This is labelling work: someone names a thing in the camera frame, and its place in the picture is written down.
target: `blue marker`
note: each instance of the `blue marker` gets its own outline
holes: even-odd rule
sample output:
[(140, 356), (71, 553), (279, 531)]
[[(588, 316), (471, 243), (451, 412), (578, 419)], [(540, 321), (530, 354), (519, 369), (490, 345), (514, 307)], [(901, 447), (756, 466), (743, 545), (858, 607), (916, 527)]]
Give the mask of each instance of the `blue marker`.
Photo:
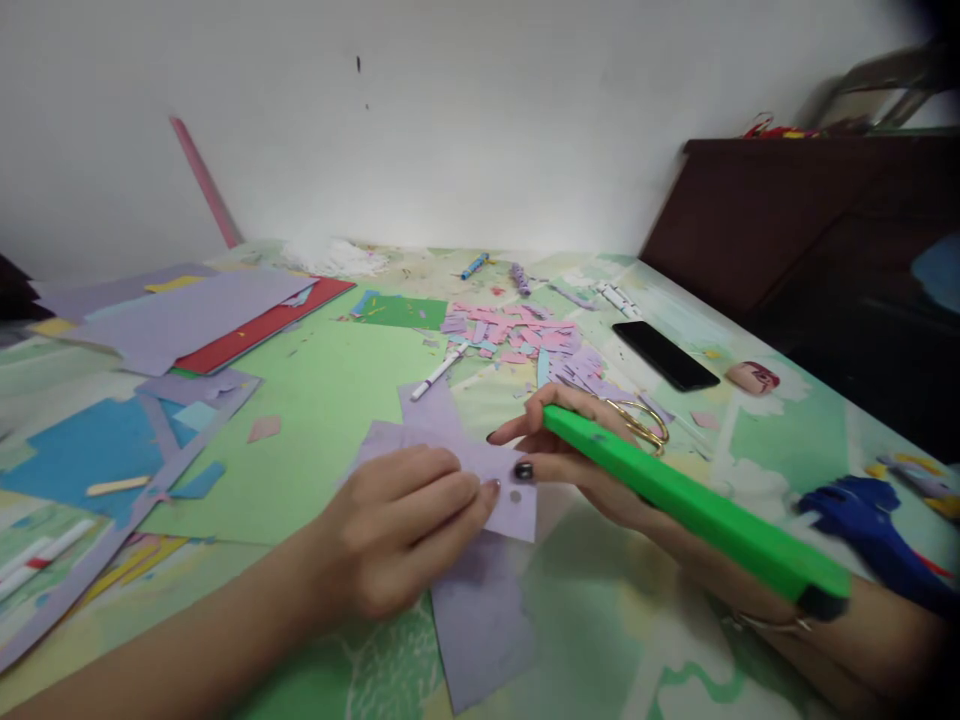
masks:
[(490, 253), (480, 253), (480, 257), (470, 263), (470, 267), (460, 273), (460, 279), (466, 280), (468, 277), (473, 275), (477, 270), (483, 267), (483, 264), (490, 259)]

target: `table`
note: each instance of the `table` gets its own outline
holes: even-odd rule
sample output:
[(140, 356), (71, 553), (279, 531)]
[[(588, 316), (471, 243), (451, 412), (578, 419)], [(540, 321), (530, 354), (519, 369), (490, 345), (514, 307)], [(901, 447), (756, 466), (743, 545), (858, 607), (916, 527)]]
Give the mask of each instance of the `table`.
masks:
[[(708, 452), (677, 424), (665, 461), (773, 523), (788, 523), (791, 501), (848, 473), (863, 474), (881, 453), (927, 457), (866, 413), (740, 327), (628, 256), (585, 253), (493, 253), (496, 265), (464, 282), (459, 273), (479, 251), (377, 248), (386, 272), (356, 278), (361, 290), (503, 305), (516, 301), (512, 261), (524, 265), (531, 301), (574, 320), (606, 358), (608, 379), (646, 390), (689, 420), (711, 412), (719, 430), (702, 429)], [(241, 246), (213, 262), (234, 262)], [(264, 261), (270, 252), (264, 251)], [(770, 396), (752, 398), (729, 382), (683, 395), (675, 392), (610, 331), (623, 317), (602, 298), (589, 312), (550, 290), (543, 280), (586, 290), (598, 281), (619, 284), (645, 319), (717, 375), (756, 360), (780, 375)], [(114, 368), (116, 359), (91, 350), (31, 340), (0, 353), (0, 419), (13, 436), (0, 443), (0, 466), (21, 438), (105, 397), (127, 397), (139, 382)], [(450, 373), (466, 432), (481, 439), (519, 414), (532, 366), (498, 368), (469, 357)], [(894, 522), (930, 560), (948, 564), (960, 538), (903, 486)], [(25, 532), (28, 513), (69, 524), (84, 513), (0, 493), (0, 561), (4, 541)], [(852, 569), (869, 575), (843, 546), (812, 530), (796, 534)], [(537, 667), (466, 713), (491, 718), (770, 718), (830, 717), (809, 686), (762, 641), (722, 622), (724, 609), (704, 596), (672, 560), (643, 537), (618, 528), (572, 488), (544, 486), (537, 542), (511, 544), (512, 559), (539, 636)], [(0, 678), (0, 712), (98, 655), (186, 607), (241, 572), (269, 548), (193, 541), (129, 585), (111, 588), (58, 627), (14, 670)], [(52, 586), (59, 580), (51, 578)], [(45, 588), (31, 590), (29, 613)], [(0, 641), (8, 614), (0, 615)], [(321, 638), (292, 657), (241, 708), (239, 717), (449, 717), (449, 700), (427, 597), (396, 621)]]

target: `smartphone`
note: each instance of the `smartphone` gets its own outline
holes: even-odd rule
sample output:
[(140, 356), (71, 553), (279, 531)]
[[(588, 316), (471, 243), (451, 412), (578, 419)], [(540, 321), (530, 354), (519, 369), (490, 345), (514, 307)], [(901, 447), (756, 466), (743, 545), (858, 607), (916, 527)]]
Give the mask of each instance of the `smartphone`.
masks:
[(645, 322), (618, 323), (613, 331), (680, 392), (720, 384), (720, 378)]

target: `white fluff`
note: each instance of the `white fluff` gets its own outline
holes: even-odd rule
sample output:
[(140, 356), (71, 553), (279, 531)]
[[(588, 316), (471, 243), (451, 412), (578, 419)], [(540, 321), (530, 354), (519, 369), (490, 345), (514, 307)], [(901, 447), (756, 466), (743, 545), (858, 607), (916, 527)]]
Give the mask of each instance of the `white fluff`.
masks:
[(280, 255), (291, 269), (327, 277), (376, 275), (387, 266), (387, 259), (382, 255), (334, 238), (309, 243), (285, 242)]

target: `gold scissors handle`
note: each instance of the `gold scissors handle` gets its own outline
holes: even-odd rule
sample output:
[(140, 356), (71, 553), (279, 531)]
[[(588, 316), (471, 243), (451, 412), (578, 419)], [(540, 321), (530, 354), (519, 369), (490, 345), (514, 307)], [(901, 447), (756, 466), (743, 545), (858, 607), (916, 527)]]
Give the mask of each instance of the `gold scissors handle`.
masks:
[[(657, 413), (652, 408), (647, 407), (642, 402), (631, 402), (629, 400), (611, 400), (610, 398), (600, 397), (595, 392), (591, 392), (590, 390), (585, 390), (579, 385), (573, 384), (566, 378), (562, 377), (560, 379), (563, 381), (564, 385), (568, 385), (569, 387), (576, 388), (581, 392), (585, 392), (590, 395), (593, 395), (595, 398), (599, 400), (603, 400), (605, 403), (610, 405), (614, 410), (616, 410), (620, 414), (620, 417), (622, 417), (624, 422), (627, 424), (627, 429), (630, 430), (630, 432), (633, 435), (636, 435), (641, 440), (646, 440), (648, 443), (653, 445), (654, 447), (654, 450), (652, 453), (653, 457), (660, 457), (661, 455), (663, 455), (664, 445), (666, 445), (667, 442), (669, 442), (670, 440), (670, 431), (667, 430), (667, 425), (666, 423), (663, 422), (663, 419), (659, 415), (657, 415)], [(647, 413), (650, 417), (656, 420), (657, 425), (660, 428), (660, 433), (662, 437), (658, 437), (652, 430), (645, 427), (639, 420), (637, 420), (633, 415), (627, 412), (623, 408), (623, 406), (636, 408), (641, 412)]]

